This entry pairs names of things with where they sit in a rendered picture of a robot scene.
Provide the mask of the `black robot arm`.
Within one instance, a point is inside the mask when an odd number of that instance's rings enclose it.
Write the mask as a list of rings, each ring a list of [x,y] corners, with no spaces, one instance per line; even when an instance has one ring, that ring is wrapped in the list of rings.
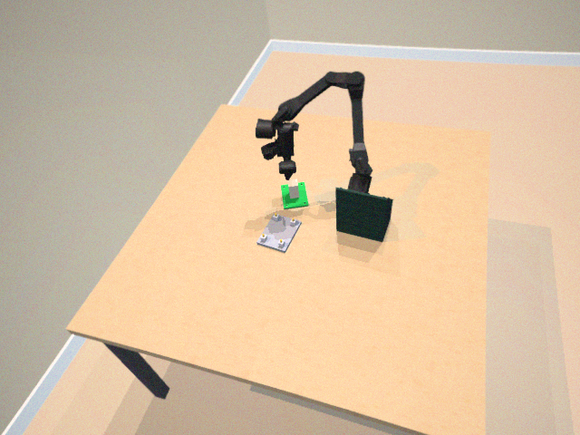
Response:
[[[373,172],[369,165],[367,150],[363,139],[363,92],[365,76],[361,72],[328,72],[324,77],[315,82],[299,95],[282,102],[278,106],[278,112],[272,120],[257,119],[256,138],[271,140],[276,136],[281,143],[290,143],[294,140],[294,131],[298,131],[299,124],[292,121],[304,108],[304,106],[327,90],[331,86],[347,89],[352,107],[353,125],[353,148],[349,149],[349,155],[355,173],[349,180],[348,189],[366,194],[369,193]],[[285,122],[288,121],[288,122]],[[265,160],[271,160],[274,156],[281,157],[278,142],[270,142],[261,147]]]

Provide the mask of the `green board with grey handle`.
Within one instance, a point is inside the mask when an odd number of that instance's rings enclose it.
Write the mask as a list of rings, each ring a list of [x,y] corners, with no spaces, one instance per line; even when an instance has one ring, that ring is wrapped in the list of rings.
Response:
[[[298,183],[297,179],[289,179],[288,184],[281,185],[281,189],[284,209],[309,206],[304,182]]]

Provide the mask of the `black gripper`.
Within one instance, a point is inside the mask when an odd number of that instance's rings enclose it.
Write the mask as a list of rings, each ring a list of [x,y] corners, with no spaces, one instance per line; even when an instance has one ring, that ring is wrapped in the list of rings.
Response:
[[[292,177],[292,175],[296,173],[296,164],[291,158],[291,156],[295,155],[294,152],[295,144],[294,141],[290,143],[281,143],[277,140],[277,142],[281,157],[284,160],[278,163],[279,174],[284,174],[285,179],[289,180]]]

